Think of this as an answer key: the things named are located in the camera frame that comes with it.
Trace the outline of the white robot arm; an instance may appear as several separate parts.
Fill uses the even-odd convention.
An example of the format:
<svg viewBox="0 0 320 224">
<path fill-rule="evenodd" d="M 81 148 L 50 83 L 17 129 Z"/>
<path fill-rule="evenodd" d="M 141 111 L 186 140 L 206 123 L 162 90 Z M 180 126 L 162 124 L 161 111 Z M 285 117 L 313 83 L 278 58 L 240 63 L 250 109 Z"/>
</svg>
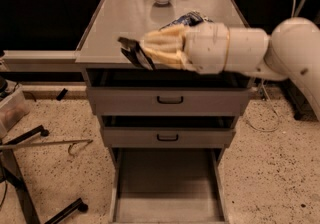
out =
<svg viewBox="0 0 320 224">
<path fill-rule="evenodd" d="M 320 30 L 307 19 L 290 18 L 270 34 L 212 22 L 174 25 L 145 34 L 140 47 L 152 60 L 175 69 L 289 79 L 320 119 Z"/>
</svg>

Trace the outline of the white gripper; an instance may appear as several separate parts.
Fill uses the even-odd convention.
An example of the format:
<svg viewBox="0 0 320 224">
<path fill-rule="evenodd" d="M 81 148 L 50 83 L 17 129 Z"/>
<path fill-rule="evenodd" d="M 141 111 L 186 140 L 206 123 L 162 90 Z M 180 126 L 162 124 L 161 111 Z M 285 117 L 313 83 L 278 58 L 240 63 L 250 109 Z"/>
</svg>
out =
<svg viewBox="0 0 320 224">
<path fill-rule="evenodd" d="M 184 52 L 162 52 L 149 48 L 182 48 Z M 190 27 L 173 25 L 145 34 L 140 44 L 153 61 L 174 69 L 195 70 L 200 74 L 218 74 L 223 71 L 229 45 L 229 29 L 222 23 L 201 23 Z"/>
</svg>

